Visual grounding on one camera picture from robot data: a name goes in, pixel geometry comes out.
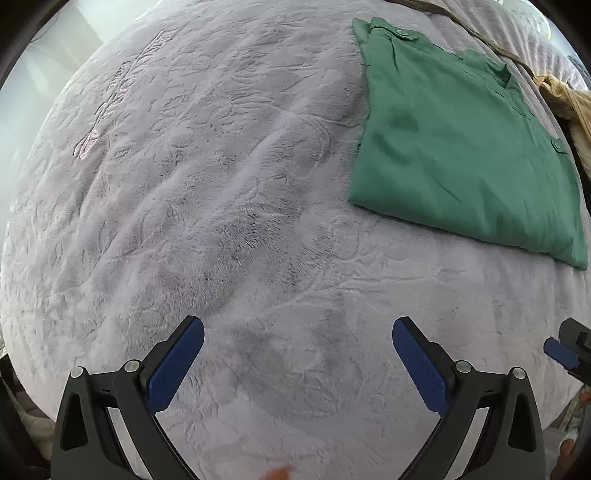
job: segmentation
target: brown strap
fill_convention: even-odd
[[[487,47],[489,47],[493,52],[495,52],[498,56],[506,57],[508,59],[513,60],[515,63],[521,65],[528,75],[533,78],[534,72],[532,72],[529,65],[520,58],[519,56],[515,55],[513,52],[501,47],[500,45],[496,44],[492,40],[489,40],[484,35],[480,34],[473,28],[468,27],[464,23],[464,21],[455,16],[455,14],[451,13],[447,8],[440,7],[439,5],[435,5],[424,0],[386,0],[387,2],[393,4],[400,4],[404,5],[405,7],[412,8],[413,10],[418,10],[420,12],[425,12],[429,14],[437,14],[437,15],[445,15],[446,17],[450,18],[454,23],[458,24],[464,30],[466,30],[472,37],[477,38],[481,42],[483,42]]]

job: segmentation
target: metal screw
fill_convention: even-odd
[[[72,378],[78,378],[84,373],[84,369],[82,367],[74,367],[70,372],[70,376]]]
[[[123,367],[127,373],[133,373],[139,368],[139,362],[137,360],[130,360]]]
[[[472,370],[472,366],[468,362],[460,360],[459,362],[456,362],[456,370],[462,374],[467,374]]]
[[[525,378],[525,370],[521,367],[516,367],[513,369],[513,375],[515,375],[516,378],[523,380]]]

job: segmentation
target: folded shirt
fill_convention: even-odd
[[[448,53],[382,18],[353,30],[369,118],[349,200],[587,268],[577,173],[504,63]]]

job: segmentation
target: button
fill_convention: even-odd
[[[561,139],[559,139],[559,138],[553,138],[551,143],[552,143],[552,146],[554,147],[554,149],[558,153],[567,153],[567,150],[564,147]]]
[[[397,28],[394,30],[394,35],[398,38],[402,38],[403,40],[416,40],[418,35],[415,32],[409,32],[408,30],[403,30],[402,28]]]

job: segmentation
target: lavender blanket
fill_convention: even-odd
[[[440,4],[583,84],[502,6]],[[578,385],[542,345],[590,317],[589,272],[346,201],[367,116],[350,25],[374,15],[503,61],[383,0],[169,0],[76,73],[23,167],[0,271],[8,352],[49,416],[73,366],[143,358],[187,314],[205,345],[159,418],[206,480],[285,463],[295,480],[396,478],[437,421],[392,348],[402,315],[454,359],[524,367],[543,424],[560,412]]]

